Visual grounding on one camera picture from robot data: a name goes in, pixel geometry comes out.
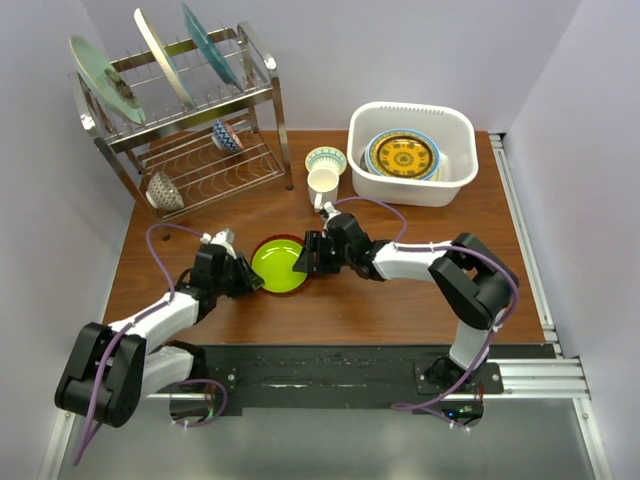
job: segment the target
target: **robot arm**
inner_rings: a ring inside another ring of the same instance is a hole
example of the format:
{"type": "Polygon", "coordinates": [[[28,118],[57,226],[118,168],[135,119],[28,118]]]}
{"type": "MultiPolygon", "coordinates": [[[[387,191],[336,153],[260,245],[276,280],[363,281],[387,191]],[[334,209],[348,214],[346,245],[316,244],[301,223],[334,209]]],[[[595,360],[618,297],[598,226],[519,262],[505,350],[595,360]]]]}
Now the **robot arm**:
{"type": "Polygon", "coordinates": [[[132,317],[111,325],[90,323],[78,334],[55,394],[58,408],[87,413],[97,365],[113,337],[130,327],[109,358],[98,393],[95,420],[113,427],[123,425],[140,398],[172,383],[208,377],[204,353],[198,347],[165,342],[175,333],[201,321],[226,295],[238,298],[262,287],[241,253],[233,247],[233,233],[204,235],[193,268],[183,272],[174,292],[147,307],[151,312],[138,322],[132,317]]]}
{"type": "Polygon", "coordinates": [[[434,282],[459,318],[454,343],[446,357],[425,372],[430,381],[453,385],[473,365],[478,352],[511,300],[506,278],[475,256],[449,251],[451,246],[473,250],[496,262],[514,280],[516,276],[474,235],[463,233],[439,244],[407,245],[369,239],[353,215],[327,203],[320,214],[323,231],[309,231],[294,270],[339,273],[348,266],[364,279],[386,281],[408,278],[434,282]],[[471,277],[468,272],[475,270],[471,277]]]}

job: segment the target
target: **wooden table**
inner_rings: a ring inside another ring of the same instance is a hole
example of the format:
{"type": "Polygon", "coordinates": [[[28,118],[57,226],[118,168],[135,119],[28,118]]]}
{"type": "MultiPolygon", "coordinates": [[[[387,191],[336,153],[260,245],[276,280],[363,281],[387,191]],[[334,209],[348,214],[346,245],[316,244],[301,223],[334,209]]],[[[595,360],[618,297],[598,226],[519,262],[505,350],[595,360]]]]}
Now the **wooden table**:
{"type": "MultiPolygon", "coordinates": [[[[266,132],[271,145],[276,136],[266,132]]],[[[497,336],[503,343],[544,341],[531,287],[518,246],[502,183],[486,132],[476,134],[480,172],[454,201],[443,208],[400,205],[409,229],[404,243],[439,242],[461,232],[476,234],[518,275],[522,301],[518,312],[497,336]]],[[[304,158],[315,147],[346,151],[347,132],[289,132],[295,188],[282,179],[216,202],[183,225],[215,234],[229,227],[234,247],[247,258],[264,238],[289,233],[304,238],[322,221],[308,200],[304,158]]],[[[354,195],[351,174],[340,181],[339,197],[354,195]]],[[[353,213],[372,239],[393,238],[401,228],[386,209],[365,201],[340,206],[353,213]]],[[[136,206],[122,250],[105,323],[125,318],[155,302],[167,284],[145,243],[151,221],[136,206]]],[[[158,234],[155,246],[174,279],[193,265],[198,240],[175,231],[169,241],[158,234]]],[[[457,320],[434,284],[409,280],[365,281],[349,269],[314,278],[299,292],[278,297],[259,291],[240,300],[221,298],[198,325],[176,338],[190,343],[451,343],[457,320]]]]}

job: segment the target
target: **metal dish rack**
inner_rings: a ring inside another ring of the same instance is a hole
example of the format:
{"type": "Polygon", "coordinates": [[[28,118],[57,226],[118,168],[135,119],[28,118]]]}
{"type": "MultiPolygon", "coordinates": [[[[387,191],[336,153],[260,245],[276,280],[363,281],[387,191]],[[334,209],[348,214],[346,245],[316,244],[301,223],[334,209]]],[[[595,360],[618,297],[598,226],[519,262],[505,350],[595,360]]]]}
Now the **metal dish rack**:
{"type": "Polygon", "coordinates": [[[161,221],[176,220],[200,207],[258,184],[284,177],[293,188],[280,78],[276,62],[246,22],[237,31],[209,33],[244,91],[222,82],[193,40],[178,40],[165,49],[188,84],[196,108],[187,110],[171,90],[150,51],[115,60],[114,68],[137,96],[146,114],[136,125],[102,106],[77,72],[69,74],[80,121],[98,150],[145,211],[161,221]],[[273,101],[281,155],[277,156],[258,128],[255,106],[273,101]],[[212,122],[225,116],[244,149],[219,150],[211,140],[212,122]],[[145,196],[151,177],[165,172],[174,181],[185,206],[173,212],[154,209],[145,196]]]}

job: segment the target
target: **white mug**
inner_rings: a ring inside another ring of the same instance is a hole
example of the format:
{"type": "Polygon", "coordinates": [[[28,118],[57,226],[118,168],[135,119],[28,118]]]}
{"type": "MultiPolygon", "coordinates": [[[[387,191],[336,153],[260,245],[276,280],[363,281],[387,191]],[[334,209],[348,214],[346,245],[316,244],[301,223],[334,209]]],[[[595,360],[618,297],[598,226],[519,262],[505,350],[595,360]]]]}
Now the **white mug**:
{"type": "Polygon", "coordinates": [[[340,176],[328,168],[316,168],[309,172],[307,176],[309,200],[316,212],[322,210],[325,203],[333,203],[338,199],[339,181],[340,176]]]}

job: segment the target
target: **gray floor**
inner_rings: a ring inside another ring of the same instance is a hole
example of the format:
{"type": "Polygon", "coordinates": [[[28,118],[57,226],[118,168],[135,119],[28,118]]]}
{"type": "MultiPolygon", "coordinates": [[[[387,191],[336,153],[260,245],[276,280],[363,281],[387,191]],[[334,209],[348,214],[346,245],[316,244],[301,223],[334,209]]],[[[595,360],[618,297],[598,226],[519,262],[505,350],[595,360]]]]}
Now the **gray floor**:
{"type": "Polygon", "coordinates": [[[492,400],[469,434],[425,415],[296,409],[248,409],[185,433],[168,411],[168,401],[146,400],[72,467],[76,422],[59,478],[594,478],[570,400],[492,400]]]}

